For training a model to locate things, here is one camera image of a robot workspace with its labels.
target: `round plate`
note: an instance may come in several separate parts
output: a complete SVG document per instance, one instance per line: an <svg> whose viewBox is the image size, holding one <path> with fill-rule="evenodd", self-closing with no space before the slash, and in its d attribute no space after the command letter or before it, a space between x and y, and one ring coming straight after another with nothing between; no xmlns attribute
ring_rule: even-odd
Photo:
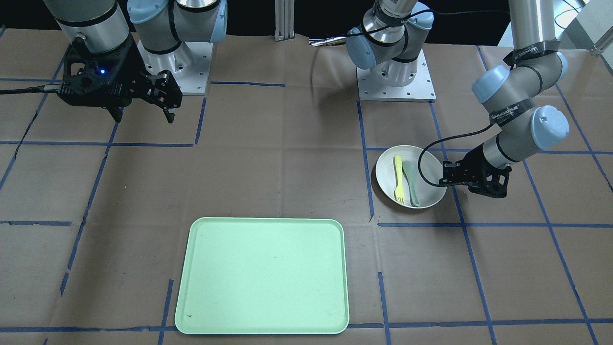
<svg viewBox="0 0 613 345"><path fill-rule="evenodd" d="M395 203L404 207L412 209L425 209L433 206L445 196L447 191L446 187L433 187L426 183L417 171L417 159L419 158L422 149L411 145L394 146L387 149L377 161L375 168L375 175L379 186L387 195L388 198ZM413 206L411 204L409 195L409 183L406 180L405 175L402 176L402 184L405 188L405 203L401 204L394 198L394 190L396 189L396 174L394 171L394 155L401 155L403 161L410 161L415 164L417 176L415 177L415 188L417 198L419 199L419 206ZM443 177L443 165L436 157L430 152L426 152L422 158L421 164L422 172L424 176L433 183L438 183L438 180Z"/></svg>

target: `blue joint cap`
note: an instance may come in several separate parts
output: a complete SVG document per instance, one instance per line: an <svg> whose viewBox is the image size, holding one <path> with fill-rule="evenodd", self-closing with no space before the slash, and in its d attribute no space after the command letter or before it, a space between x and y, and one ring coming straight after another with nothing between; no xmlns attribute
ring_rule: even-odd
<svg viewBox="0 0 613 345"><path fill-rule="evenodd" d="M509 74L509 70L503 65L499 64L498 66L483 73L482 76L475 80L473 83L473 93L477 97L479 103L485 103L498 90L500 90L506 79L509 77Z"/></svg>
<svg viewBox="0 0 613 345"><path fill-rule="evenodd" d="M413 6L413 10L411 13L416 13L423 10L429 10L430 8L421 2L415 3ZM424 12L422 14L418 14L415 17L409 18L407 23L419 28L421 30L430 30L432 29L432 23L434 22L434 14L431 12Z"/></svg>
<svg viewBox="0 0 613 345"><path fill-rule="evenodd" d="M220 0L219 9L217 11L217 18L215 19L215 25L213 26L213 33L211 34L211 43L222 42L226 39L227 28L227 1Z"/></svg>
<svg viewBox="0 0 613 345"><path fill-rule="evenodd" d="M349 34L357 34L359 32L358 28L349 30ZM364 35L347 37L345 42L349 57L358 68L371 69L377 65L375 51Z"/></svg>
<svg viewBox="0 0 613 345"><path fill-rule="evenodd" d="M560 58L560 62L562 62L562 73L560 73L560 78L558 79L558 81L560 81L568 72L568 60L566 59L564 54L560 52L555 52L555 54Z"/></svg>
<svg viewBox="0 0 613 345"><path fill-rule="evenodd" d="M566 138L570 127L562 112L554 106L543 106L532 114L530 130L539 149L549 150Z"/></svg>
<svg viewBox="0 0 613 345"><path fill-rule="evenodd" d="M168 0L128 0L128 14L134 24L142 24L157 16L168 5Z"/></svg>

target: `green tray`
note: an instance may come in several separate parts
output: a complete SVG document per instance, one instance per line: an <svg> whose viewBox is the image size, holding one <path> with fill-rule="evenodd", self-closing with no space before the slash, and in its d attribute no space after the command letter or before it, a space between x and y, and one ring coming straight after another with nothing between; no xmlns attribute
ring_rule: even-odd
<svg viewBox="0 0 613 345"><path fill-rule="evenodd" d="M330 219L200 218L175 325L186 334L336 334L349 323L343 227Z"/></svg>

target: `plastic fork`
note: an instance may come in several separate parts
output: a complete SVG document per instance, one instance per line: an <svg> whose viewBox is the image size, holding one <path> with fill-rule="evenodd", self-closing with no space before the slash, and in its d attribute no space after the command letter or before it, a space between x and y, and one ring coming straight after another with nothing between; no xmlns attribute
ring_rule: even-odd
<svg viewBox="0 0 613 345"><path fill-rule="evenodd" d="M402 156L394 155L394 171L396 172L396 189L394 198L401 204L405 203L405 188L402 185Z"/></svg>

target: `black background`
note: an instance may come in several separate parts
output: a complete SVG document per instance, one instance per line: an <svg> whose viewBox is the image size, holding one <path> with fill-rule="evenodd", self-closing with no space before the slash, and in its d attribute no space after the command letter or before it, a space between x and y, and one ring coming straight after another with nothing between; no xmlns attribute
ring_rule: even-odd
<svg viewBox="0 0 613 345"><path fill-rule="evenodd" d="M126 13L128 0L118 0ZM227 33L272 36L274 0L227 0ZM422 0L439 12L508 10L507 0ZM295 0L294 30L311 38L339 36L359 25L374 0ZM0 21L8 28L59 29L42 0L0 0ZM506 14L435 15L428 43L497 45L509 24Z"/></svg>

